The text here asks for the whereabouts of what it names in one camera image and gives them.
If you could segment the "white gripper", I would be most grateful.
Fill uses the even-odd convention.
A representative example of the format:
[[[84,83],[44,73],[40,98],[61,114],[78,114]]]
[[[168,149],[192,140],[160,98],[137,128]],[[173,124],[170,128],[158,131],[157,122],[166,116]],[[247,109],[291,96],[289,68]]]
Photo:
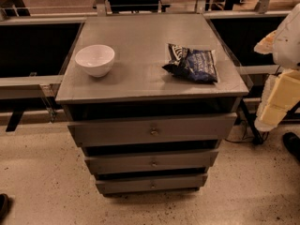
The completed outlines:
[[[256,113],[254,126],[262,132],[271,131],[300,101],[300,71],[284,69],[270,75],[262,91],[262,100]]]

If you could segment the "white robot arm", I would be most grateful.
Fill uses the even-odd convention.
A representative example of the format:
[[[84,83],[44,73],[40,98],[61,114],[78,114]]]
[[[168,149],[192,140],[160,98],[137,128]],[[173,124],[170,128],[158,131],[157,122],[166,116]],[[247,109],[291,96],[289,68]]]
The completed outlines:
[[[266,132],[276,128],[300,101],[300,4],[292,9],[276,31],[255,46],[254,51],[271,53],[274,63],[283,68],[281,74],[267,78],[256,112],[254,126]]]

